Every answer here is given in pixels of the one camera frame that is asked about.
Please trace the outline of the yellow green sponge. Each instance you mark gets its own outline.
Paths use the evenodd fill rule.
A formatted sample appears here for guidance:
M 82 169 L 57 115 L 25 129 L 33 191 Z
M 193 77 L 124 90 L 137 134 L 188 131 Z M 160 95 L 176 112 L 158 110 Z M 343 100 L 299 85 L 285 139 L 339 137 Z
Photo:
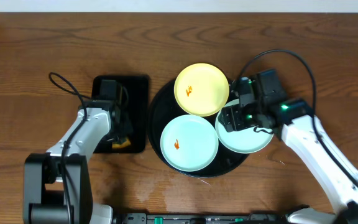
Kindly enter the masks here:
M 129 138 L 125 138 L 125 139 L 121 139 L 118 142 L 112 143 L 111 148 L 112 149 L 124 149 L 125 147 L 128 147 L 130 145 L 131 145 L 131 142 L 130 142 Z

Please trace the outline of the mint plate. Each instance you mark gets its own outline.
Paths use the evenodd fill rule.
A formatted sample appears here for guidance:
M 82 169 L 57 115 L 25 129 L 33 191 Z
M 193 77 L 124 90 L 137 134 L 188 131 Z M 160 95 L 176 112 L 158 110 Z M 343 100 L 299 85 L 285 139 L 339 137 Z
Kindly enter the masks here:
M 212 124 L 195 115 L 181 115 L 163 129 L 160 148 L 164 159 L 174 168 L 195 172 L 215 159 L 219 139 Z
M 241 154 L 257 152 L 267 146 L 273 138 L 271 129 L 257 128 L 254 131 L 254 126 L 241 131 L 227 132 L 218 118 L 214 126 L 220 142 L 231 151 Z

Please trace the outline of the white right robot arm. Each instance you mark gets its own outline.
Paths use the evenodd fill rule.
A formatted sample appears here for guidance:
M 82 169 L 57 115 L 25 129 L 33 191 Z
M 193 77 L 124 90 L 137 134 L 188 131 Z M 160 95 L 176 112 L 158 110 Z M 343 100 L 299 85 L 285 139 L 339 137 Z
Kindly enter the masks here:
M 299 208 L 285 215 L 285 223 L 358 223 L 358 170 L 328 136 L 305 100 L 223 107 L 218 121 L 228 132 L 253 128 L 271 130 L 294 151 L 324 190 L 333 213 Z

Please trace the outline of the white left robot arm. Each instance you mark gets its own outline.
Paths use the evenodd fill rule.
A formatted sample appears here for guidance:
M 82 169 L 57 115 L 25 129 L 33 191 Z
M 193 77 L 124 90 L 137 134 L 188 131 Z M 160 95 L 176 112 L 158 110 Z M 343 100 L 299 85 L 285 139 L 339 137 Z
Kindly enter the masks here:
M 122 144 L 131 132 L 118 102 L 83 102 L 61 140 L 24 162 L 24 223 L 113 223 L 112 207 L 93 201 L 88 162 L 100 145 Z

